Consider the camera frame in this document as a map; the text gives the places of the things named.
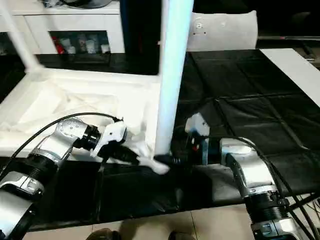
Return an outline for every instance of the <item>white chair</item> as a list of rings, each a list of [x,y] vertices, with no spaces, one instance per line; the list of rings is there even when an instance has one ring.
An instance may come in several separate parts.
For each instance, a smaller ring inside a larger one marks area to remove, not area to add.
[[[244,14],[192,13],[188,51],[254,49],[258,39],[255,10]]]

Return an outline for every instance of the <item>shoe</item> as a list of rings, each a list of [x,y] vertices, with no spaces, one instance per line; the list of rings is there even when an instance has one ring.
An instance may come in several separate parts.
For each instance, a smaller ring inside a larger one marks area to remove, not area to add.
[[[172,231],[168,240],[195,240],[190,234]]]
[[[111,231],[109,228],[103,228],[91,233],[86,240],[121,240],[117,231]]]

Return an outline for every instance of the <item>white pole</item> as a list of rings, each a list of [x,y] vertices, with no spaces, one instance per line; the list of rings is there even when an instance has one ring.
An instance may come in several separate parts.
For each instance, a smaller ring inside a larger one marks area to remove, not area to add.
[[[21,32],[18,30],[17,24],[12,16],[12,13],[7,5],[7,0],[0,0],[0,13],[9,29],[9,37],[13,42],[13,45],[20,55],[20,58],[26,68],[26,72],[39,68],[39,64],[36,57],[30,51],[28,45]]]
[[[163,0],[156,155],[170,150],[194,0]]]

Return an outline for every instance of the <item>black table surface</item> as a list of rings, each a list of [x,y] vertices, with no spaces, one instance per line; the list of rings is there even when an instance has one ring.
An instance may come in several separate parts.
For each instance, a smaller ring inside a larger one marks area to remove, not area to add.
[[[154,75],[158,56],[38,56],[50,68]],[[2,56],[0,101],[24,76]],[[320,108],[259,50],[187,53],[172,145],[200,112],[213,136],[253,141],[296,194],[320,190]],[[0,165],[7,158],[1,158]],[[242,203],[232,172],[209,166],[149,168],[68,161],[47,189],[32,230],[55,229]]]

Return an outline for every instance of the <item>white cabinet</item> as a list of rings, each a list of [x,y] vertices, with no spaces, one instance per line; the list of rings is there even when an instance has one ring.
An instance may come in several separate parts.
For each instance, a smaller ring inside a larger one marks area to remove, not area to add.
[[[104,31],[111,53],[124,53],[119,14],[28,15],[26,22],[42,54],[56,54],[50,32]]]
[[[9,5],[23,33],[26,43],[34,54],[56,54],[53,36],[63,38],[70,32],[95,32],[104,35],[111,53],[124,53],[125,45],[120,16],[120,3],[112,1],[105,7],[96,9],[74,9],[59,6],[45,9],[37,0],[10,0]],[[7,27],[0,16],[0,32]]]

